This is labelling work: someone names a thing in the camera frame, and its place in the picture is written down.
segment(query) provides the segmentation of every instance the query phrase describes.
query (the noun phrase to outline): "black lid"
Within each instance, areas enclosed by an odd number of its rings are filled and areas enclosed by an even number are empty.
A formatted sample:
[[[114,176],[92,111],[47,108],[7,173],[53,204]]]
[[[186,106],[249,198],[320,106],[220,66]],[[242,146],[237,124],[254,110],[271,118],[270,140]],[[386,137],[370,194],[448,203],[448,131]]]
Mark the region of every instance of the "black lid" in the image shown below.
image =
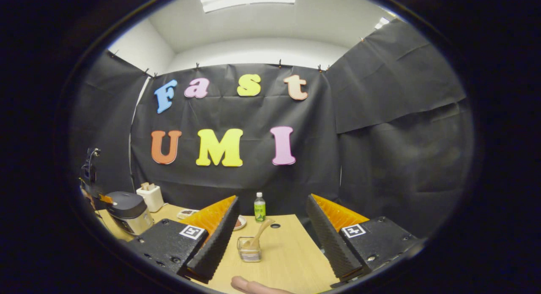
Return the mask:
[[[131,192],[110,192],[107,196],[110,196],[114,202],[114,204],[108,204],[107,211],[117,217],[133,219],[147,209],[145,200],[138,194]]]

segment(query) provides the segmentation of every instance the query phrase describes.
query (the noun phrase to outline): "wooden spoon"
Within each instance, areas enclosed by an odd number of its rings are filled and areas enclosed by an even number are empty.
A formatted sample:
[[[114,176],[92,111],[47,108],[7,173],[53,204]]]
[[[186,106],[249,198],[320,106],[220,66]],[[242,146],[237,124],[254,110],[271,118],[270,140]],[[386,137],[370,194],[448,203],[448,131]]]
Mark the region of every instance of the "wooden spoon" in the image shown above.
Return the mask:
[[[272,223],[274,223],[273,219],[266,219],[265,222],[263,222],[263,224],[261,224],[261,226],[259,227],[259,231],[257,231],[257,235],[255,235],[255,237],[251,238],[250,240],[242,244],[242,249],[246,249],[246,250],[259,249],[259,237],[261,236],[261,233],[265,230],[265,228],[267,228],[267,226],[271,225]]]

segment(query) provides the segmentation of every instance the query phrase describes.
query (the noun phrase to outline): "bottle label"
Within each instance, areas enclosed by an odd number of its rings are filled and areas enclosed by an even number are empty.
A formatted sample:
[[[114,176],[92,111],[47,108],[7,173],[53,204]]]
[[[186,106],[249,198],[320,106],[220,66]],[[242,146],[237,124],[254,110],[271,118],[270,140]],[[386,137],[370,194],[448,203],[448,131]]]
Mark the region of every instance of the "bottle label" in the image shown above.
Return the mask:
[[[265,220],[265,204],[254,204],[255,221]]]

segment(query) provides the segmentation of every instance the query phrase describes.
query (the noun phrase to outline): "rice cooker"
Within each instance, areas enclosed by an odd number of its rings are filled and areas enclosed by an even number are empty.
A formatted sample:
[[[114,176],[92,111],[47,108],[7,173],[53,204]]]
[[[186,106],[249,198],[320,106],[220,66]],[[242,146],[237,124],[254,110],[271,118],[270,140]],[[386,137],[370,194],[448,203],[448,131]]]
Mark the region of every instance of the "rice cooker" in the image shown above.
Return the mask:
[[[154,223],[142,196],[131,192],[110,192],[113,204],[107,205],[107,212],[123,231],[140,235]]]

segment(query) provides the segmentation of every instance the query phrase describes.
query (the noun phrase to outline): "pink letter i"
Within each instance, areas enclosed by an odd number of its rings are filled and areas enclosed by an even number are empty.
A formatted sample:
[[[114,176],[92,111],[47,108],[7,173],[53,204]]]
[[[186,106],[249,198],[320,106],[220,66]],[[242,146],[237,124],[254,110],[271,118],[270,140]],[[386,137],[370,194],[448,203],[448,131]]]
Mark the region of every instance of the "pink letter i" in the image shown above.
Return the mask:
[[[287,126],[278,126],[270,130],[274,135],[276,145],[276,157],[272,160],[274,165],[291,165],[295,163],[295,157],[291,155],[290,134],[293,128]]]

